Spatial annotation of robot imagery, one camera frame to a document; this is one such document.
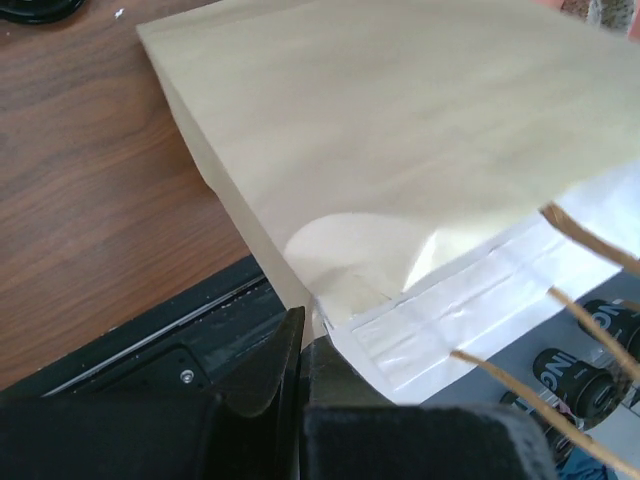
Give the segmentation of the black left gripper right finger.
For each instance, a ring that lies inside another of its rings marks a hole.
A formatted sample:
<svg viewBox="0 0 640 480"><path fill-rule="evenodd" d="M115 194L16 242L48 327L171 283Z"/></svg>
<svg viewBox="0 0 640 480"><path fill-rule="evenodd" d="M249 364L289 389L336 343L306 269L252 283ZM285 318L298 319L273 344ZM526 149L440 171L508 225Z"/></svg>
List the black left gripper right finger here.
<svg viewBox="0 0 640 480"><path fill-rule="evenodd" d="M305 479L554 479L541 428L498 403L397 406L327 337L302 351Z"/></svg>

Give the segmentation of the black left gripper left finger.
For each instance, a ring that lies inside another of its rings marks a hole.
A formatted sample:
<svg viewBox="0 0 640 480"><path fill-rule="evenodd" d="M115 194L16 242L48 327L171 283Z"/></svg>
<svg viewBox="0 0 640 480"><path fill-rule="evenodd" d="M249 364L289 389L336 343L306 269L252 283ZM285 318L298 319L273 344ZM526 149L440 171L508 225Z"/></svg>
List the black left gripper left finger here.
<svg viewBox="0 0 640 480"><path fill-rule="evenodd" d="M4 479L288 479L302 307L211 387L32 399L1 408Z"/></svg>

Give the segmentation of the yellow paper bag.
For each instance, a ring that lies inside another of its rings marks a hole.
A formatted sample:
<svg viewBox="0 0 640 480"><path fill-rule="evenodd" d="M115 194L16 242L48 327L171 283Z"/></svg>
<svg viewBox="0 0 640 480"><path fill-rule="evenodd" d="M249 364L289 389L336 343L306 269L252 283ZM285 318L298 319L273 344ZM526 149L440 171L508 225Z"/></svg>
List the yellow paper bag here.
<svg viewBox="0 0 640 480"><path fill-rule="evenodd" d="M220 1L137 29L283 304L396 405L639 380L639 45L539 1Z"/></svg>

